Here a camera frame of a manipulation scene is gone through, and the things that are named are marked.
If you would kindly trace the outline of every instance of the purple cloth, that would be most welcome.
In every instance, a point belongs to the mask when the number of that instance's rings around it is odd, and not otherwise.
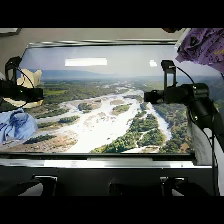
[[[209,65],[224,72],[224,28],[192,28],[178,49],[176,60]]]

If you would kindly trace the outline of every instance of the landscape picture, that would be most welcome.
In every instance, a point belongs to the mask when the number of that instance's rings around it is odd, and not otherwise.
[[[29,139],[10,139],[0,145],[0,150],[43,153],[190,153],[194,147],[187,133],[185,106],[152,105],[143,101],[144,92],[163,89],[160,62],[167,59],[164,54],[169,55],[172,45],[156,47],[100,46],[79,47],[78,50],[76,47],[70,50],[59,47],[27,50],[20,67],[33,72],[42,71],[38,87],[44,91],[43,104],[24,109],[36,119],[38,131]],[[155,49],[163,49],[161,55]],[[153,54],[157,54],[156,68],[149,65]],[[65,66],[66,58],[85,58],[89,55],[91,58],[103,56],[107,58],[108,64]],[[211,98],[224,114],[224,81],[221,75],[209,67],[206,67],[207,70],[199,65],[192,64],[189,67],[182,64],[178,66],[191,72],[195,82],[209,85]],[[190,83],[183,74],[178,75],[177,81],[178,85]],[[7,111],[14,107],[3,102],[0,109]]]

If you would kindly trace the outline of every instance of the blue cloth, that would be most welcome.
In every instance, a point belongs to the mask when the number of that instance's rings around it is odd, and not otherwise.
[[[35,119],[22,108],[0,113],[0,143],[7,137],[19,140],[29,138],[37,129]]]

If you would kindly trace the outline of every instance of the gray surface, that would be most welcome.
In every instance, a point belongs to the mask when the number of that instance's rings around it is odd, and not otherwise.
[[[0,37],[0,72],[9,58],[22,56],[29,43],[69,40],[178,39],[161,28],[22,28],[19,35]]]

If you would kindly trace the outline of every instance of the screen frame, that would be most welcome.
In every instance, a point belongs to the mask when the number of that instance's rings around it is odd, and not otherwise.
[[[82,46],[124,46],[124,45],[173,45],[176,39],[118,39],[118,40],[82,40],[29,43],[27,49],[52,47],[82,47]],[[195,153],[29,153],[0,152],[0,159],[35,159],[35,160],[83,160],[88,158],[151,158],[155,161],[194,161]]]

